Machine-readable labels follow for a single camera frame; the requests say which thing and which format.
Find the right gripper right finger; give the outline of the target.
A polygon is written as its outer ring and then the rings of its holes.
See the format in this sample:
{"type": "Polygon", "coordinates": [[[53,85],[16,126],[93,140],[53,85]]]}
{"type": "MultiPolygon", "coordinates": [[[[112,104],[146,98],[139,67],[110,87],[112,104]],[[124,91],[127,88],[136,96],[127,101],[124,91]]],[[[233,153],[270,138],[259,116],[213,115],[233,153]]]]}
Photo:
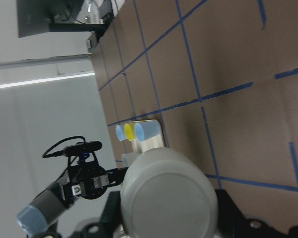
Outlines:
{"type": "Polygon", "coordinates": [[[282,233],[262,220],[247,218],[224,189],[215,190],[218,207],[218,233],[221,238],[298,238],[298,226],[282,233]]]}

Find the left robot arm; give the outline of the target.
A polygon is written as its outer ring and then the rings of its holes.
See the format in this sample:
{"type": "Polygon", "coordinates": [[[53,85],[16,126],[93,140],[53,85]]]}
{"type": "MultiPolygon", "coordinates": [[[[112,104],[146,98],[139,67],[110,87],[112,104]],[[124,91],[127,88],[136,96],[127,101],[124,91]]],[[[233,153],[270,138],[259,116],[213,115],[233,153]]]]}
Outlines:
{"type": "Polygon", "coordinates": [[[120,185],[127,168],[105,170],[94,160],[87,162],[88,154],[79,156],[76,165],[68,158],[68,167],[61,176],[39,193],[16,216],[19,226],[32,238],[46,232],[58,218],[80,199],[95,200],[110,187],[120,185]]]}

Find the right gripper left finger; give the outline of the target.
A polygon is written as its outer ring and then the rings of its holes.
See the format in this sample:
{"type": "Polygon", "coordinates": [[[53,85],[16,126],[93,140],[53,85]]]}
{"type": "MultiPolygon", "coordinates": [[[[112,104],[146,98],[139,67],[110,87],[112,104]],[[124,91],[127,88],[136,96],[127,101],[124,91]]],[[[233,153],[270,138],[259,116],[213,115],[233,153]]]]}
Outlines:
{"type": "Polygon", "coordinates": [[[72,234],[73,238],[112,238],[120,225],[121,195],[119,191],[110,192],[98,222],[85,225],[80,231],[72,234]]]}

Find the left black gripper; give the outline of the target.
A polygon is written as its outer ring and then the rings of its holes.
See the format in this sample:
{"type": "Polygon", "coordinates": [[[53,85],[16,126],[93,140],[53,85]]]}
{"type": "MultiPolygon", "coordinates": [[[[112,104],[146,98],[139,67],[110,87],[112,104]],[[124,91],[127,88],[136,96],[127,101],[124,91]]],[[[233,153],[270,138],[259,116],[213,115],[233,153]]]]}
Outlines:
{"type": "Polygon", "coordinates": [[[128,167],[105,170],[99,165],[94,152],[62,153],[67,166],[59,176],[62,201],[74,201],[80,197],[93,200],[101,197],[108,186],[120,185],[128,167]]]}

